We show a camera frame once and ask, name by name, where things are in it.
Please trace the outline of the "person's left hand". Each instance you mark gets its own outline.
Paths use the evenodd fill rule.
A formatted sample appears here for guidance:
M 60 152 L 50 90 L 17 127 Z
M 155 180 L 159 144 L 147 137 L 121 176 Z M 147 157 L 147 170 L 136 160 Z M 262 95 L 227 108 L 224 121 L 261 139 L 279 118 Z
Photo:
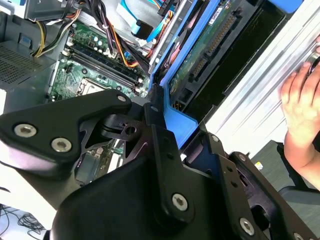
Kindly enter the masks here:
M 320 66 L 311 74 L 310 62 L 285 80 L 281 101 L 287 125 L 286 143 L 309 146 L 320 131 Z

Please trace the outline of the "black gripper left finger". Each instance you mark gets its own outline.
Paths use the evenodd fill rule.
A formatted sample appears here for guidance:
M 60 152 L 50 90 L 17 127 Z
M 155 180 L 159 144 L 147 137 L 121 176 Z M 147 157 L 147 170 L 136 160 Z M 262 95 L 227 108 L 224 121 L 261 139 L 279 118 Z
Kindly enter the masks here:
M 109 89 L 6 113 L 0 118 L 0 142 L 9 156 L 2 162 L 40 177 L 61 179 L 86 151 L 119 139 L 125 142 L 126 163 L 121 167 L 140 159 L 148 163 L 155 214 L 175 224 L 189 224 L 195 207 L 162 101 L 157 96 L 139 106 Z

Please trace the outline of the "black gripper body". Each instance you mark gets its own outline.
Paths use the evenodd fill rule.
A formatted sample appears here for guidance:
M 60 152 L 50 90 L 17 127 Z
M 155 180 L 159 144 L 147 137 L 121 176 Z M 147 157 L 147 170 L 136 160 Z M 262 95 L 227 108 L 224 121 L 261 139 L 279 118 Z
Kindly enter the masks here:
M 149 164 L 144 159 L 78 189 L 60 205 L 52 240 L 238 240 L 212 176 L 183 168 L 195 215 L 180 225 L 155 213 Z

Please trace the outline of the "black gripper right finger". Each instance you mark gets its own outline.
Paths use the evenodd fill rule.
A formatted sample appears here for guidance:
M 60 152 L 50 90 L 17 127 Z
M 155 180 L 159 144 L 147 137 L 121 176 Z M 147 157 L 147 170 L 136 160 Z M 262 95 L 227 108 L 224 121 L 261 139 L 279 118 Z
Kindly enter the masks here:
M 315 240 L 316 235 L 241 152 L 227 154 L 222 141 L 199 125 L 204 147 L 226 206 L 232 234 L 238 240 Z

